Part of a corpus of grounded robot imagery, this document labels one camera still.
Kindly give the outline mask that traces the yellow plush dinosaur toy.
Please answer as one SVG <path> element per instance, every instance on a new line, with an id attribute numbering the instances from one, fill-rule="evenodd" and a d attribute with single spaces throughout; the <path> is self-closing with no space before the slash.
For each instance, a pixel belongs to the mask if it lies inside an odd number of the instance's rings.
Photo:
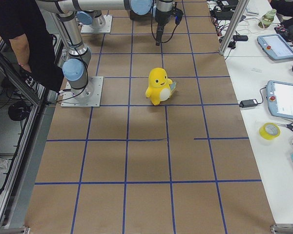
<path id="1" fill-rule="evenodd" d="M 145 95 L 153 105 L 157 106 L 160 102 L 169 99 L 175 88 L 176 82 L 168 78 L 165 69 L 154 68 L 149 73 Z"/>

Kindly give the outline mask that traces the green drink bottle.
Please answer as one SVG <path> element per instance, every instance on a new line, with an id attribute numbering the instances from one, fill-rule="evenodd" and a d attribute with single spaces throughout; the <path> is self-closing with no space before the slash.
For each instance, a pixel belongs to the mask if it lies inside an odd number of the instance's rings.
<path id="1" fill-rule="evenodd" d="M 263 29 L 268 28 L 272 24 L 272 22 L 274 21 L 274 17 L 276 15 L 276 12 L 277 11 L 275 9 L 269 10 L 266 14 L 264 14 L 260 18 L 258 26 Z"/>

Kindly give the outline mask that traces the black power adapter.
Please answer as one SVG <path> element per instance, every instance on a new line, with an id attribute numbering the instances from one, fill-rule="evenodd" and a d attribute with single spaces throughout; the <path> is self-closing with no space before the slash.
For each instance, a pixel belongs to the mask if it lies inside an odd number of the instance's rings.
<path id="1" fill-rule="evenodd" d="M 259 103 L 256 99 L 246 99 L 246 100 L 240 101 L 239 107 L 240 108 L 249 108 L 249 107 L 255 107 L 258 104 Z"/>

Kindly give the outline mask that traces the blue teach pendant far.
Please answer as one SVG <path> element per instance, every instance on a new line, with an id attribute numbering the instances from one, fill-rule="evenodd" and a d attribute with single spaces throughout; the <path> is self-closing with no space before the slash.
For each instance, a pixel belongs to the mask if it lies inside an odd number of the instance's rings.
<path id="1" fill-rule="evenodd" d="M 258 36 L 257 42 L 273 60 L 293 59 L 293 48 L 279 34 Z"/>

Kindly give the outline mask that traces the blue teach pendant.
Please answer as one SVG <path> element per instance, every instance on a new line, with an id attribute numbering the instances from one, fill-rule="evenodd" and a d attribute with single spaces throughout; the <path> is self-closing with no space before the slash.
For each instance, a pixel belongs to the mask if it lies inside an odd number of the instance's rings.
<path id="1" fill-rule="evenodd" d="M 266 93 L 270 114 L 293 120 L 293 83 L 269 80 Z"/>
<path id="2" fill-rule="evenodd" d="M 257 42 L 273 60 L 293 59 L 293 48 L 279 34 L 258 36 Z"/>

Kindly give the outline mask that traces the person in black clothes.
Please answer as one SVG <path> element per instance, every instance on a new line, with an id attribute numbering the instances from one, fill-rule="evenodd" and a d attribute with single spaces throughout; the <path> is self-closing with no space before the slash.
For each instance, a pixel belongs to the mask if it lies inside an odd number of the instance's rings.
<path id="1" fill-rule="evenodd" d="M 53 39 L 34 0 L 0 0 L 0 37 L 9 43 L 22 70 L 58 92 L 63 72 L 55 64 Z"/>

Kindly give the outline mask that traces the blue teach pendant near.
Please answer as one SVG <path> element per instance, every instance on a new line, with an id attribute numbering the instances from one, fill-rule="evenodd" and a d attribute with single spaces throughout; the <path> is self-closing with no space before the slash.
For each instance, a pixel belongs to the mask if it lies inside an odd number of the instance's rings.
<path id="1" fill-rule="evenodd" d="M 270 114 L 293 120 L 293 83 L 269 80 L 266 93 Z"/>

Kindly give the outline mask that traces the yellow tape roll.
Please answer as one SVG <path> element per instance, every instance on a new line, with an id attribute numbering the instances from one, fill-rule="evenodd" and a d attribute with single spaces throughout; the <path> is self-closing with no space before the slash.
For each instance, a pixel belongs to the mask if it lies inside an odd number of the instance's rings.
<path id="1" fill-rule="evenodd" d="M 273 140 L 280 135 L 280 129 L 275 123 L 265 123 L 259 128 L 260 136 L 265 140 Z"/>

